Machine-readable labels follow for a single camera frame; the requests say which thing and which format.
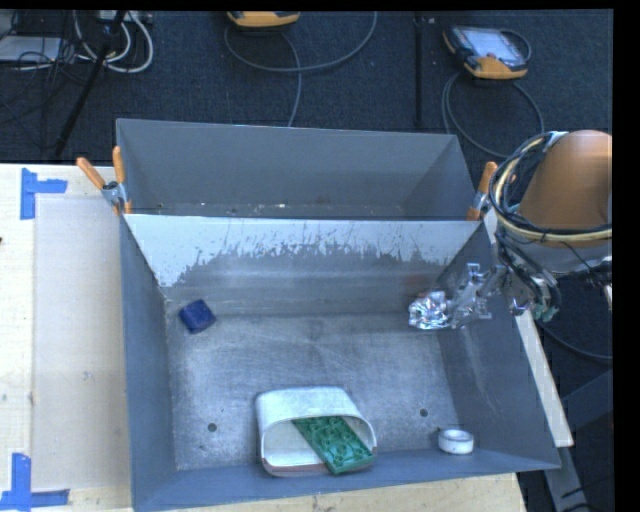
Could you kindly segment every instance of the wire bundle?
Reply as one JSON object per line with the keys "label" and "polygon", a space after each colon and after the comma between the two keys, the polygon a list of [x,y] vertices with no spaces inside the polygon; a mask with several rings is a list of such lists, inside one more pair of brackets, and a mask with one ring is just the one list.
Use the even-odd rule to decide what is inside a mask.
{"label": "wire bundle", "polygon": [[493,173],[489,182],[489,199],[495,209],[498,221],[511,233],[518,234],[532,242],[560,242],[572,244],[576,242],[604,241],[611,239],[611,223],[602,224],[589,229],[550,229],[541,228],[520,215],[517,208],[510,204],[510,185],[519,179],[528,180],[535,172],[529,167],[523,173],[518,168],[520,161],[529,152],[545,150],[566,132],[546,132],[536,135],[524,142]]}

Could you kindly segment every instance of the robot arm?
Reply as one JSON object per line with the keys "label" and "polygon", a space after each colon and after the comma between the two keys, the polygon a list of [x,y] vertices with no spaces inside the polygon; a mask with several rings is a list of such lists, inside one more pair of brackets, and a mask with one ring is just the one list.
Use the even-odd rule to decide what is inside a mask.
{"label": "robot arm", "polygon": [[611,135],[548,132],[522,144],[491,175],[495,265],[468,263],[455,294],[433,290],[409,306],[409,325],[459,328],[491,318],[502,294],[513,315],[549,321],[561,307],[557,279],[611,287]]}

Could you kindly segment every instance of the blue block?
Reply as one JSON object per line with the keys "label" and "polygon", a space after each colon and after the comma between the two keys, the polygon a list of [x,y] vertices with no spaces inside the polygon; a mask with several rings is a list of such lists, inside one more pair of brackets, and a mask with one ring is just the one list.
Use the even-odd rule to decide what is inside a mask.
{"label": "blue block", "polygon": [[191,334],[204,331],[216,321],[216,317],[202,299],[198,299],[182,308],[180,310],[180,318],[189,328]]}

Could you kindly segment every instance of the tape roll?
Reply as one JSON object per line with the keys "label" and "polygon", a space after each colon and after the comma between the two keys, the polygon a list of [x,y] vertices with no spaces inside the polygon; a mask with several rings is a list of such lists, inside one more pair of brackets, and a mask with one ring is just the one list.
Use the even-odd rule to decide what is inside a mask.
{"label": "tape roll", "polygon": [[438,446],[443,452],[467,455],[473,451],[473,434],[455,428],[441,430],[438,435]]}

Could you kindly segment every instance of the black cable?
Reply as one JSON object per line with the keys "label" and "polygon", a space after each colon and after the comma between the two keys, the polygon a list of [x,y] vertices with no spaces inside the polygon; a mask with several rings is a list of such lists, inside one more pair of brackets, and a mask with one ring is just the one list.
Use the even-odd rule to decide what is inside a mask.
{"label": "black cable", "polygon": [[[300,58],[298,57],[298,52],[296,51],[295,46],[293,46],[293,43],[289,40],[289,38],[287,37],[286,34],[282,34],[282,37],[284,38],[284,40],[287,42],[287,44],[289,45],[289,47],[291,48],[291,51],[293,52],[293,57],[296,60],[296,66],[299,68],[300,67]],[[296,99],[293,103],[293,110],[291,111],[291,116],[289,117],[289,122],[287,123],[287,127],[291,127],[293,126],[293,120],[296,117],[296,113],[298,112],[298,105],[300,105],[300,96],[302,95],[302,71],[299,71],[297,73],[297,77],[298,77],[298,87],[296,90]]]}
{"label": "black cable", "polygon": [[[503,154],[503,153],[498,153],[497,151],[494,151],[492,149],[489,149],[485,146],[483,146],[482,144],[480,144],[478,141],[476,141],[475,139],[473,139],[463,128],[462,126],[460,126],[460,123],[458,123],[458,121],[456,120],[455,116],[453,115],[453,110],[451,108],[451,88],[453,87],[453,84],[458,80],[458,78],[460,77],[460,75],[462,75],[462,71],[458,71],[457,73],[455,73],[451,78],[449,78],[449,80],[447,81],[447,83],[444,86],[444,89],[442,91],[442,120],[444,121],[444,127],[447,133],[451,133],[451,127],[449,125],[448,118],[451,120],[451,122],[453,122],[453,124],[456,126],[457,130],[460,132],[460,134],[471,144],[473,144],[475,147],[477,147],[478,149],[484,151],[485,153],[488,153],[489,155],[495,156],[497,158],[508,158],[509,155],[507,154]],[[515,89],[517,91],[519,91],[526,99],[527,101],[531,104],[531,106],[533,107],[536,116],[538,117],[538,123],[540,125],[539,127],[539,133],[544,132],[544,119],[542,117],[542,112],[540,111],[540,108],[538,107],[538,105],[536,104],[535,100],[533,99],[533,97],[527,92],[525,91],[520,84],[517,83],[513,83],[512,84],[513,87],[515,87]]]}
{"label": "black cable", "polygon": [[543,331],[544,334],[548,334],[553,341],[556,341],[566,349],[571,350],[572,352],[575,352],[578,355],[591,359],[600,364],[607,364],[607,365],[612,364],[613,356],[596,354],[594,352],[588,352],[586,350],[578,348],[575,345],[572,345],[569,342],[562,339],[560,336],[558,336],[556,333],[550,330],[546,325],[542,324],[539,320],[536,320],[535,322],[536,322],[536,325]]}
{"label": "black cable", "polygon": [[[522,42],[525,44],[525,46],[527,47],[527,54],[524,57],[524,60],[526,62],[529,62],[529,59],[531,59],[531,55],[532,55],[532,50],[531,50],[531,45],[529,44],[529,41],[527,40],[526,37],[524,37],[522,34],[516,32],[515,30],[511,30],[511,29],[507,29],[507,28],[503,28],[503,29],[499,29],[500,32],[504,32],[504,33],[510,33],[515,35],[516,37],[518,37],[519,39],[522,40]],[[453,122],[453,124],[455,124],[456,128],[458,129],[458,131],[462,134],[462,136],[471,144],[473,144],[475,147],[477,147],[478,149],[480,149],[481,151],[484,151],[485,153],[488,153],[492,156],[495,156],[497,158],[507,158],[509,157],[509,155],[505,155],[502,153],[498,153],[497,151],[494,151],[492,149],[486,148],[485,146],[483,146],[482,144],[480,144],[479,142],[477,142],[476,140],[474,140],[467,132],[465,132],[462,127],[460,126],[460,124],[456,121],[455,116],[453,115],[453,111],[451,109],[451,100],[450,100],[450,96],[451,96],[451,88],[453,87],[453,84],[456,82],[456,80],[459,78],[459,76],[462,74],[462,72],[458,72],[456,74],[454,74],[445,84],[444,89],[442,91],[442,119],[444,120],[444,125],[445,125],[445,130],[447,133],[450,133],[450,126],[449,123],[447,122],[447,116],[449,116],[449,118],[451,119],[451,121]],[[543,120],[543,116],[542,116],[542,112],[540,111],[540,108],[538,107],[537,103],[535,102],[535,100],[533,99],[533,97],[527,92],[525,91],[522,86],[520,86],[520,84],[513,82],[512,84],[526,99],[527,101],[531,104],[531,106],[533,107],[536,116],[538,117],[538,122],[540,124],[540,128],[539,128],[539,133],[544,132],[544,120]]]}
{"label": "black cable", "polygon": [[369,29],[369,32],[367,33],[367,35],[365,36],[365,38],[362,40],[362,42],[352,51],[350,51],[349,53],[347,53],[346,55],[330,61],[330,62],[325,62],[322,64],[315,64],[312,66],[301,66],[300,65],[300,59],[298,57],[298,52],[296,51],[293,43],[289,40],[289,38],[282,33],[282,37],[284,38],[284,40],[287,42],[287,44],[289,45],[289,47],[291,48],[291,51],[293,52],[293,56],[296,60],[296,66],[293,68],[274,68],[274,67],[270,67],[270,66],[262,66],[260,64],[256,64],[254,62],[248,61],[247,59],[245,59],[244,57],[242,57],[240,54],[238,54],[232,47],[231,44],[229,43],[229,26],[227,26],[225,28],[224,31],[224,42],[227,46],[227,49],[231,52],[231,54],[236,57],[237,59],[239,59],[241,62],[244,62],[245,64],[256,68],[256,69],[260,69],[262,71],[271,71],[271,72],[279,72],[279,73],[296,73],[298,76],[298,87],[297,87],[297,91],[296,91],[296,98],[294,101],[294,106],[293,106],[293,111],[291,113],[291,116],[289,117],[289,122],[287,123],[287,127],[291,127],[293,126],[293,120],[296,116],[296,113],[298,111],[298,106],[300,104],[300,97],[302,95],[302,73],[305,71],[318,71],[321,69],[328,69],[332,66],[337,66],[338,64],[341,64],[342,62],[347,61],[348,59],[350,59],[351,57],[353,57],[356,53],[358,53],[362,48],[364,48],[364,46],[367,44],[367,42],[369,41],[369,39],[371,39],[371,36],[373,35],[373,31],[376,27],[376,23],[377,23],[377,19],[378,19],[378,12],[374,11],[373,12],[373,22],[371,24],[371,28]]}
{"label": "black cable", "polygon": [[358,53],[362,48],[364,48],[364,46],[369,42],[369,39],[371,39],[371,36],[373,35],[373,31],[376,28],[377,21],[378,21],[378,11],[373,11],[373,21],[371,23],[371,28],[369,29],[369,32],[367,33],[365,38],[362,40],[362,42],[358,46],[356,46],[356,48],[354,48],[349,53],[347,53],[346,55],[343,55],[342,57],[336,60],[325,62],[322,64],[314,64],[312,66],[304,66],[304,67],[296,66],[295,68],[274,68],[270,66],[262,66],[260,64],[256,64],[255,62],[251,62],[245,59],[244,57],[242,57],[240,54],[238,54],[229,44],[229,28],[230,28],[229,26],[227,26],[227,28],[224,31],[224,42],[227,45],[227,49],[233,54],[234,57],[236,57],[240,61],[256,69],[261,69],[263,71],[272,71],[275,73],[300,73],[305,71],[318,71],[321,69],[327,69],[333,66],[337,66],[338,64],[341,64],[349,60],[356,53]]}

